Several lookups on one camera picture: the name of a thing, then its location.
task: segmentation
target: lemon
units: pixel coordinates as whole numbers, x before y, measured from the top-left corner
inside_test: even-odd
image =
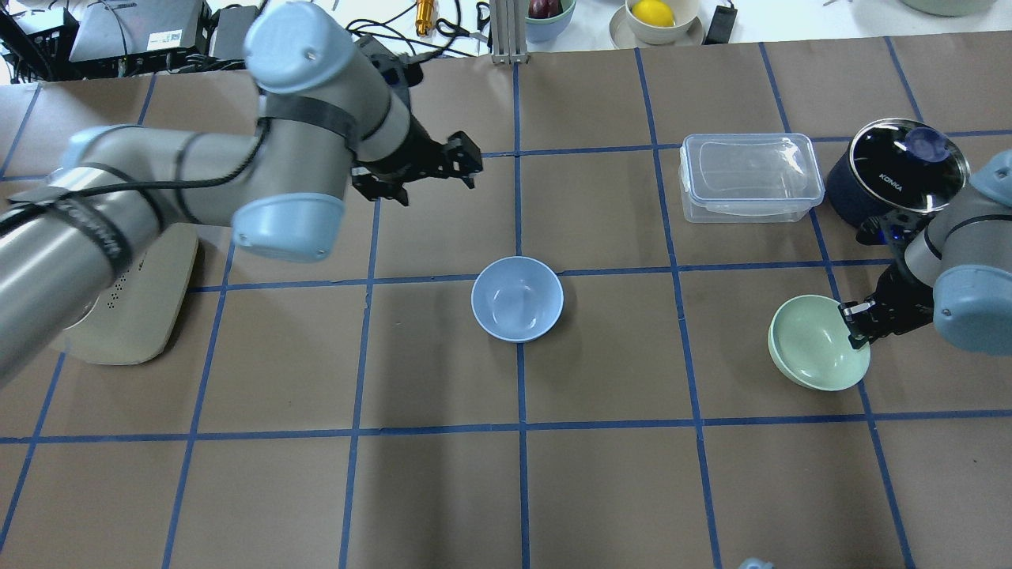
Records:
[[[644,23],[658,27],[675,25],[675,13],[661,0],[640,0],[632,6],[632,15]]]

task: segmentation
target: transparent lid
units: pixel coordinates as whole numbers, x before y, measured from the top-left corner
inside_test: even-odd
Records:
[[[711,211],[800,211],[825,193],[812,141],[800,134],[691,135],[682,161],[690,198]]]

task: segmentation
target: white label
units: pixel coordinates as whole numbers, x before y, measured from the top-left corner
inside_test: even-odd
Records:
[[[178,48],[183,40],[183,30],[157,31],[148,36],[148,51]]]

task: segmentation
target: light blue bowl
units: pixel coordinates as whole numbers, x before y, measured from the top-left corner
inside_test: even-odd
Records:
[[[527,21],[527,39],[536,43],[547,42],[559,35],[569,25],[569,20],[573,19],[573,10],[576,8],[576,0],[562,0],[563,13],[551,18],[531,18],[524,16]]]
[[[485,267],[471,290],[471,310],[485,331],[507,342],[529,342],[563,312],[563,284],[530,257],[506,257]]]

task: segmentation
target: light green bowl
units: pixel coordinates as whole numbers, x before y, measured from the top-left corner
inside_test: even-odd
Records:
[[[850,331],[833,299],[816,295],[783,303],[769,325],[769,354],[784,376],[819,391],[853,387],[868,372],[871,347],[850,346]]]

